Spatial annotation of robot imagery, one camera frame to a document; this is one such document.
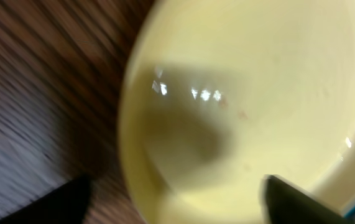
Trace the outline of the yellow green plate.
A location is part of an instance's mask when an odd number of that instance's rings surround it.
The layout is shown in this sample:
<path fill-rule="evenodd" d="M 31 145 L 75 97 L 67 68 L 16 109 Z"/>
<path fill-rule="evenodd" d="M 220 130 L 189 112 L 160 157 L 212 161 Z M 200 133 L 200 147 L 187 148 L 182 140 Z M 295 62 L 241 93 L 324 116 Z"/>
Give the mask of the yellow green plate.
<path fill-rule="evenodd" d="M 355 1 L 156 1 L 118 119 L 146 223 L 266 223 L 276 175 L 355 208 Z"/>

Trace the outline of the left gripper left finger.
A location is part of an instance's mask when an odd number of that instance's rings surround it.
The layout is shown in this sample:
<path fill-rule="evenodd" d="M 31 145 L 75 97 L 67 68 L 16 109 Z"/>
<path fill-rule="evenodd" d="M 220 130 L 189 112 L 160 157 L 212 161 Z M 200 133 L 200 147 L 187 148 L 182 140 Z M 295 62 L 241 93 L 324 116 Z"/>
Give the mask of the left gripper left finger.
<path fill-rule="evenodd" d="M 90 198 L 91 179 L 83 175 L 0 219 L 0 224 L 82 224 Z"/>

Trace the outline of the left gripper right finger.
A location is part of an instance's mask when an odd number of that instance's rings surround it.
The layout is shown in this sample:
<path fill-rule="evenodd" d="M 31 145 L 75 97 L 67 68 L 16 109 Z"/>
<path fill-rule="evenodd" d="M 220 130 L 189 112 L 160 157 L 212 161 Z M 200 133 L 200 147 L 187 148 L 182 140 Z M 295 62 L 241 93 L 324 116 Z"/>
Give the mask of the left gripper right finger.
<path fill-rule="evenodd" d="M 274 175 L 267 177 L 264 202 L 271 224 L 353 224 Z"/>

